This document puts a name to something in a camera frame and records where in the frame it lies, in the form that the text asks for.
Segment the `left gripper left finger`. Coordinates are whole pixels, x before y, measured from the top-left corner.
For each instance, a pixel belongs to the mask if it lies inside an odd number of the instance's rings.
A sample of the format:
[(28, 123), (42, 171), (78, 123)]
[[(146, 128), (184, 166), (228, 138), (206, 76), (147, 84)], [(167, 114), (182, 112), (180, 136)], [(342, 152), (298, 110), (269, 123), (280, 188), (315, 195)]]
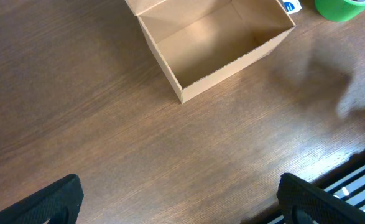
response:
[(83, 197), (80, 178), (69, 174), (0, 211), (0, 224), (75, 224)]

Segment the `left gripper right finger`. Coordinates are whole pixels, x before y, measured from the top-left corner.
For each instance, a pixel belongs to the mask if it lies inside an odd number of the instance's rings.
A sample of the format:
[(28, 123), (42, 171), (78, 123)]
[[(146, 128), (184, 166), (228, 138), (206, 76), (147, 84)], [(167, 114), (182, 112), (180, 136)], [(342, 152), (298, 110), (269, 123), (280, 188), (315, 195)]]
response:
[(291, 173), (281, 175), (277, 199), (287, 224), (365, 224), (364, 211)]

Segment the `green tape roll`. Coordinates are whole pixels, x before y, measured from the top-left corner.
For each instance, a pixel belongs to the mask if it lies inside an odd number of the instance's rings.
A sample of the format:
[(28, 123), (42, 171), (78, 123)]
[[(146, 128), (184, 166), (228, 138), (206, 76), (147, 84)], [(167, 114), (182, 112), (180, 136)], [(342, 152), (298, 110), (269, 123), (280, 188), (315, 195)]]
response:
[(347, 22), (365, 11), (365, 0), (314, 0), (318, 13), (333, 22)]

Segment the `brown cardboard box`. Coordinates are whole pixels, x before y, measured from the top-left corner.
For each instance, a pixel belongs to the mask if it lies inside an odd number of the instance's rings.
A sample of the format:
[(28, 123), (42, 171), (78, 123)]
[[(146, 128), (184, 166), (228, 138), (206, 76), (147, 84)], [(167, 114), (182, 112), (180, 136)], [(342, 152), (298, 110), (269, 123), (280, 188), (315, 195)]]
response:
[(296, 27), (278, 0), (126, 0), (181, 103), (269, 55)]

